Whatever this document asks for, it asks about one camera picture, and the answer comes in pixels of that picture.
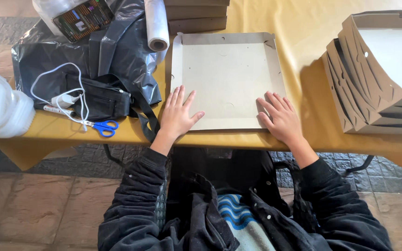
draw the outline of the bag strap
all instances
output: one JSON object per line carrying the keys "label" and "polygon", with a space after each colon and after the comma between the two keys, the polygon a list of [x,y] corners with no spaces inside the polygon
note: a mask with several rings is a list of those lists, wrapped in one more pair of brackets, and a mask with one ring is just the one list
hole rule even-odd
{"label": "bag strap", "polygon": [[142,116],[142,114],[138,113],[134,108],[132,108],[130,117],[139,118],[143,134],[148,141],[153,143],[154,138],[156,138],[156,134],[158,133],[159,129],[161,129],[158,118],[156,117],[153,110],[151,109],[151,106],[148,104],[147,100],[143,96],[139,86],[136,83],[131,83],[125,79],[119,79],[122,81],[128,92],[134,98],[134,105],[139,106],[139,108],[146,116]]}

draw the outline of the person's right hand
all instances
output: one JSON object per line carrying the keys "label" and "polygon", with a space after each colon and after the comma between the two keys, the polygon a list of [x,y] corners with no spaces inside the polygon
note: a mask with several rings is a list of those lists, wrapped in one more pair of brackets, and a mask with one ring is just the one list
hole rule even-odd
{"label": "person's right hand", "polygon": [[272,121],[264,112],[258,116],[271,134],[288,146],[303,139],[299,118],[289,100],[277,93],[266,92],[266,95],[272,104],[262,98],[257,101],[268,111]]}

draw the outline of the plastic wrap roll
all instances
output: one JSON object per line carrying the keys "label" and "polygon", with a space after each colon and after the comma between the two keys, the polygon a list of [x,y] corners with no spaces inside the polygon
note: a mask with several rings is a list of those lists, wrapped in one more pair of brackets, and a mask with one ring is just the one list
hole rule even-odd
{"label": "plastic wrap roll", "polygon": [[145,0],[148,47],[160,53],[163,59],[170,43],[168,38],[167,14],[164,0]]}

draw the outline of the table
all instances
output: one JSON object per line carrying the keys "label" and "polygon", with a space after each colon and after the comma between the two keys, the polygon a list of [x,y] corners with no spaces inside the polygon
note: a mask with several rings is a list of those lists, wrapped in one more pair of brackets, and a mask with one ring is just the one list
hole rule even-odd
{"label": "table", "polygon": [[[342,132],[320,58],[350,14],[386,9],[402,9],[402,0],[231,0],[227,29],[219,32],[275,33],[287,96],[315,151],[382,155],[402,166],[402,135]],[[169,94],[171,53],[170,48],[153,74],[163,100]],[[154,108],[159,118],[162,104]],[[95,130],[84,133],[79,124],[61,115],[38,111],[29,131],[22,137],[0,139],[0,149],[26,170],[52,151],[84,142],[149,145],[137,119],[127,117],[116,135],[106,139]],[[265,130],[189,132],[176,145],[288,151]]]}

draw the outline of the plastic bag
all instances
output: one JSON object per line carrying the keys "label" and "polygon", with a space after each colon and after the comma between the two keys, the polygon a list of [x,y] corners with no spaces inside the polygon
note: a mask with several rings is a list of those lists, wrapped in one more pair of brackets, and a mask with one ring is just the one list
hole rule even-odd
{"label": "plastic bag", "polygon": [[[107,2],[115,19],[77,43],[53,35],[42,20],[26,32],[12,47],[16,89],[32,97],[30,88],[38,75],[71,62],[80,68],[84,78],[115,74],[138,86],[149,105],[160,102],[158,84],[151,75],[156,67],[157,53],[147,45],[143,0]],[[62,69],[43,76],[33,92],[43,99],[60,94],[62,73],[78,74],[71,66]]]}

